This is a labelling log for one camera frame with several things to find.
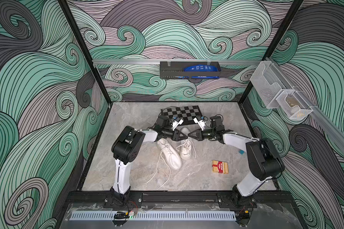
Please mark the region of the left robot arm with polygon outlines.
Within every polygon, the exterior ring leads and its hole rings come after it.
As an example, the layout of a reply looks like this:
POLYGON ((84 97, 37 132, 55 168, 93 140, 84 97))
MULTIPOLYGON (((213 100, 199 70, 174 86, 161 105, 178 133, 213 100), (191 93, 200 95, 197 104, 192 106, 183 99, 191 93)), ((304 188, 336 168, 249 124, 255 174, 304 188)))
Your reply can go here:
POLYGON ((179 117, 170 119, 160 115, 155 124, 147 129, 137 130, 131 126, 123 129, 111 148, 116 164, 115 182, 110 189, 113 196, 121 201, 129 199, 131 164, 136 159, 143 143, 157 143, 161 149, 159 160, 163 160, 169 171, 179 170, 182 167, 181 156, 167 139, 175 142, 187 140, 188 136, 177 129, 183 123, 184 121, 179 117))

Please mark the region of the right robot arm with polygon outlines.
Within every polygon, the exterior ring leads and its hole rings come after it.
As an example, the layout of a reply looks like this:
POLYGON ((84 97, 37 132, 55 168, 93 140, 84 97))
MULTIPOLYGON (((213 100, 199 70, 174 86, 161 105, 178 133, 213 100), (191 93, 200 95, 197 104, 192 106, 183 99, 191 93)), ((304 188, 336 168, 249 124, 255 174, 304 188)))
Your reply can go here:
POLYGON ((189 133, 188 136, 197 141, 215 140, 247 154, 249 172, 234 186, 234 198, 243 199, 252 196, 266 181, 281 175, 285 170, 283 160, 271 140, 247 137, 225 129, 223 117, 220 115, 210 117, 209 121, 210 127, 207 128, 202 116, 194 118, 194 122, 200 128, 189 133))

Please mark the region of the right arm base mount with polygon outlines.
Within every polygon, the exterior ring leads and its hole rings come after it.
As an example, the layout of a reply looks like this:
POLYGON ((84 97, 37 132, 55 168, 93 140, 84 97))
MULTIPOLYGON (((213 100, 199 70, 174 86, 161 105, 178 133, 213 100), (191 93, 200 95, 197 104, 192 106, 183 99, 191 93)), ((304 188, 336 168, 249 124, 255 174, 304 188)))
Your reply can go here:
POLYGON ((243 197, 233 191, 219 192, 217 193, 217 198, 220 208, 241 210, 242 208, 251 209, 257 207, 253 196, 243 197))

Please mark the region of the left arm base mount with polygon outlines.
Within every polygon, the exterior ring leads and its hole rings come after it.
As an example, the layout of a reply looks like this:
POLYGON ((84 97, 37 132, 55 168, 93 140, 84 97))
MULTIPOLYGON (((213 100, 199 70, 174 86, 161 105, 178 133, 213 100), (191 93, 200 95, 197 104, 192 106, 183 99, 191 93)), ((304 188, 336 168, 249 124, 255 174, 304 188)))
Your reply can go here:
POLYGON ((142 193, 128 191, 125 194, 119 194, 115 190, 107 192, 104 207, 113 209, 131 209, 140 208, 142 203, 142 193))

